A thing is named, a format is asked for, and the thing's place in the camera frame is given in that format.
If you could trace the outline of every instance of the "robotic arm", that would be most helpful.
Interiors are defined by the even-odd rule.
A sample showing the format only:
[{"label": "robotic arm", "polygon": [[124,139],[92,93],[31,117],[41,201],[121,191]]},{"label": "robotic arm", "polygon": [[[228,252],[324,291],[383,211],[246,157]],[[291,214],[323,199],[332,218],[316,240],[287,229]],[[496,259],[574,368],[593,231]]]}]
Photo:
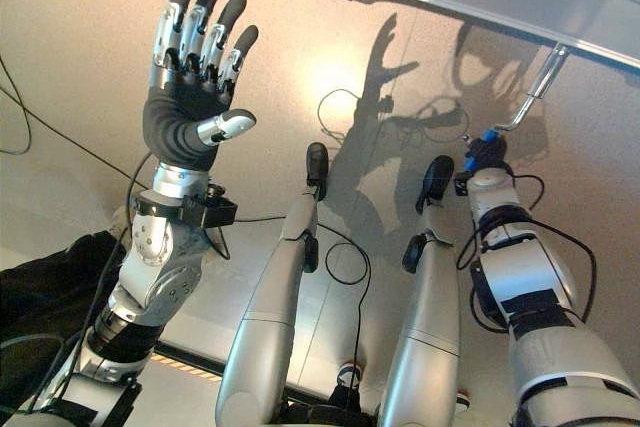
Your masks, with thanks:
[{"label": "robotic arm", "polygon": [[469,143],[456,191],[468,195],[480,242],[470,266],[484,314],[508,329],[518,408],[515,427],[637,425],[640,393],[605,342],[575,313],[569,270],[540,236],[515,191],[500,131],[517,128],[568,51],[556,46],[514,121]]},{"label": "robotic arm", "polygon": [[258,29],[247,28],[221,64],[246,0],[230,0],[208,36],[216,0],[197,0],[187,14],[189,1],[169,0],[158,24],[143,129],[160,164],[153,188],[135,198],[133,246],[119,282],[43,392],[36,405],[43,413],[14,416],[8,425],[123,425],[141,390],[137,375],[200,280],[209,248],[202,229],[234,221],[237,206],[208,171],[218,145],[256,123],[229,105]]}]

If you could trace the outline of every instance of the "metal joint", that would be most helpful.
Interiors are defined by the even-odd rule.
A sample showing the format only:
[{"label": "metal joint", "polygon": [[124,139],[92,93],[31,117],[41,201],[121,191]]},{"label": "metal joint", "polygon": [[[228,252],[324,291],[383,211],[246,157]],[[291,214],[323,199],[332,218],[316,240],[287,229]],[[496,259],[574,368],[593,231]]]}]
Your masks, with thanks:
[{"label": "metal joint", "polygon": [[207,193],[207,172],[188,170],[160,162],[153,177],[153,190],[166,197],[204,197]]}]

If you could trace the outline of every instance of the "black cloth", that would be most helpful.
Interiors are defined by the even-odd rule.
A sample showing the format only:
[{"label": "black cloth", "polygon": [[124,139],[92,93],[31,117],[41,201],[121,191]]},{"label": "black cloth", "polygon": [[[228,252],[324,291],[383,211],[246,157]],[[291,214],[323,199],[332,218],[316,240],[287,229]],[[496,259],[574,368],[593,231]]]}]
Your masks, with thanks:
[{"label": "black cloth", "polygon": [[353,389],[351,391],[351,399],[349,399],[349,387],[336,385],[336,388],[333,389],[333,393],[329,397],[328,404],[341,409],[347,409],[349,412],[360,413],[360,392]]},{"label": "black cloth", "polygon": [[[29,334],[54,334],[69,341],[80,329],[98,278],[116,239],[108,232],[85,235],[66,250],[0,271],[0,341]],[[100,313],[118,280],[125,256],[118,247],[92,318]],[[0,404],[18,408],[37,389],[59,344],[31,340],[0,352]],[[0,425],[8,414],[0,412]]]},{"label": "black cloth", "polygon": [[375,419],[360,409],[360,393],[349,387],[336,385],[326,404],[291,404],[276,419],[279,423],[341,425],[343,427],[372,427]]}]

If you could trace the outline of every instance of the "black band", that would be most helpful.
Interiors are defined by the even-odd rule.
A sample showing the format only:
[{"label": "black band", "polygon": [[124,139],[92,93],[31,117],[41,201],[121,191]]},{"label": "black band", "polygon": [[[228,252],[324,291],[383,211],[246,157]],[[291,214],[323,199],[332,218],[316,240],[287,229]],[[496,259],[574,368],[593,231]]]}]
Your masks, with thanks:
[{"label": "black band", "polygon": [[164,325],[139,325],[121,319],[109,306],[96,319],[87,337],[91,349],[112,362],[130,363],[144,359],[151,351]]}]

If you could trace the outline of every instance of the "black foot pad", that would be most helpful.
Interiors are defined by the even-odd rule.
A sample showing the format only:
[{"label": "black foot pad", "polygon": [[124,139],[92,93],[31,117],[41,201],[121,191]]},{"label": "black foot pad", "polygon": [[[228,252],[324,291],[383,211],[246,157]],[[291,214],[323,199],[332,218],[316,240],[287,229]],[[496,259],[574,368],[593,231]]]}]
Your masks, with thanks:
[{"label": "black foot pad", "polygon": [[318,200],[327,194],[327,175],[329,175],[329,153],[320,142],[314,142],[307,148],[307,185],[319,187]]},{"label": "black foot pad", "polygon": [[439,155],[424,174],[422,181],[422,191],[416,202],[416,211],[422,214],[424,203],[430,204],[430,200],[442,200],[444,191],[449,185],[451,176],[453,175],[453,159],[446,155]]}]

